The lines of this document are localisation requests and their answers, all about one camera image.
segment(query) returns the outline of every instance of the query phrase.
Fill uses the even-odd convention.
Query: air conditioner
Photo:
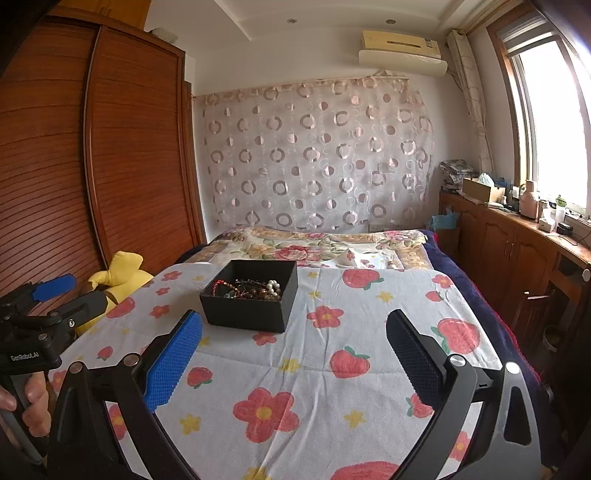
[[[447,62],[441,59],[439,45],[401,33],[364,30],[363,49],[359,50],[359,64],[364,67],[422,73],[443,77]]]

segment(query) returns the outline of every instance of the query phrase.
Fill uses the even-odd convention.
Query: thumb
[[[0,408],[9,411],[17,409],[16,399],[2,387],[0,387]]]

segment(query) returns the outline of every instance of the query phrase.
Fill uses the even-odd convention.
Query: hand
[[[46,389],[43,372],[32,374],[25,384],[25,395],[31,403],[23,412],[22,420],[34,437],[44,437],[49,434],[51,415],[47,409],[49,394]],[[0,408],[14,411],[17,408],[16,399],[0,387]]]

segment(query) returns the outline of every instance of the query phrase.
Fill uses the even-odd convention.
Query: black box
[[[257,299],[226,299],[213,296],[216,280],[233,283],[238,280],[267,282],[277,280],[283,297],[280,301]],[[260,332],[283,333],[297,293],[297,263],[286,260],[230,260],[205,287],[199,298],[207,322],[222,327],[242,328]]]

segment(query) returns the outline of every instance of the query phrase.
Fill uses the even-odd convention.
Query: logo
[[[13,362],[17,362],[19,360],[30,360],[31,358],[38,358],[39,357],[39,352],[33,352],[33,353],[24,353],[22,355],[17,355],[17,356],[10,356],[10,360],[12,360]]]

